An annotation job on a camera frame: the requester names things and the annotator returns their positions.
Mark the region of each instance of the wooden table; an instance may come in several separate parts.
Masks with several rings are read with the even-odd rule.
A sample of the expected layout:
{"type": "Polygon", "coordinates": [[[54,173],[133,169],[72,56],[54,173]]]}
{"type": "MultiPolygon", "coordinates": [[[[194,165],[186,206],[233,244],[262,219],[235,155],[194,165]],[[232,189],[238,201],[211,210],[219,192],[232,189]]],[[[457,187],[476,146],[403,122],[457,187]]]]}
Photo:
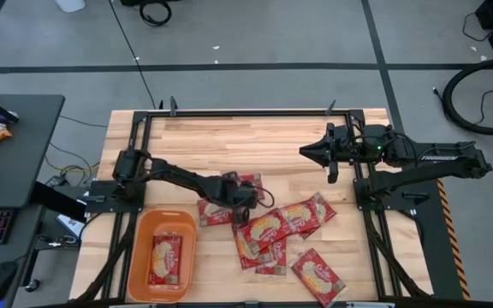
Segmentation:
{"type": "MultiPolygon", "coordinates": [[[[364,112],[366,124],[389,124],[385,109],[364,112]]],[[[132,116],[132,110],[111,114],[98,171],[100,180],[111,180],[117,154],[127,147],[132,116]]],[[[322,138],[329,121],[345,124],[343,116],[157,118],[151,126],[149,152],[201,175],[220,175],[231,170],[240,174],[260,172],[264,187],[275,195],[277,206],[321,192],[337,215],[306,241],[289,237],[287,259],[313,247],[346,282],[348,291],[341,300],[377,299],[365,224],[353,194],[353,167],[340,163],[338,182],[328,184],[325,171],[298,153],[301,146],[322,138]]],[[[377,167],[389,169],[383,165],[377,167]]],[[[198,221],[198,199],[194,192],[151,181],[147,184],[145,212],[184,210],[198,221]]],[[[266,211],[258,207],[251,216],[266,211]]],[[[393,211],[387,212],[387,218],[396,258],[418,285],[431,293],[415,223],[393,211]]],[[[113,222],[114,214],[103,214],[86,228],[70,298],[83,293],[104,265],[113,222]]],[[[386,290],[390,293],[387,266],[380,259],[386,290]]],[[[193,284],[184,302],[315,300],[291,270],[283,278],[257,275],[253,269],[243,271],[229,225],[198,228],[193,267],[193,284]]],[[[120,272],[118,264],[112,296],[117,294],[120,272]]]]}

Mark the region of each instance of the gray floor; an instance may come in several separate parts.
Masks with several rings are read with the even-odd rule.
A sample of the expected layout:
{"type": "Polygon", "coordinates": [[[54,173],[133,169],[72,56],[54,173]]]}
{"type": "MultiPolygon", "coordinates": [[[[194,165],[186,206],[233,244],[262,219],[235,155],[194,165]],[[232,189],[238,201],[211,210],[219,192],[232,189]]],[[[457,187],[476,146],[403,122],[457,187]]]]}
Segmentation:
{"type": "MultiPolygon", "coordinates": [[[[370,0],[387,63],[465,63],[493,58],[487,42],[461,34],[463,17],[481,0],[370,0]]],[[[279,62],[375,63],[363,6],[356,0],[184,0],[171,3],[166,27],[146,26],[134,9],[116,10],[141,64],[279,62]]],[[[483,37],[471,19],[466,30],[483,37]]],[[[53,1],[7,0],[0,13],[0,67],[134,65],[106,1],[64,14],[53,1]]],[[[493,138],[461,131],[443,117],[431,88],[440,89],[452,70],[390,71],[406,133],[418,141],[477,140],[493,164],[493,138]]],[[[388,107],[377,70],[286,69],[146,72],[156,101],[176,97],[181,108],[388,107]]],[[[476,74],[457,88],[458,110],[477,120],[493,71],[476,74]]],[[[63,114],[105,124],[111,110],[151,106],[138,73],[0,74],[0,93],[57,93],[63,114]]],[[[493,125],[493,94],[486,114],[493,125]]],[[[105,131],[60,120],[57,146],[97,162],[105,131]]],[[[52,149],[56,165],[80,163],[52,149]]],[[[43,166],[39,179],[54,170],[43,166]]],[[[474,299],[493,300],[493,172],[479,181],[446,179],[466,276],[474,299]]],[[[35,275],[36,293],[20,292],[15,307],[63,302],[68,297],[76,254],[44,252],[35,275]],[[66,264],[52,269],[49,264],[66,264]]]]}

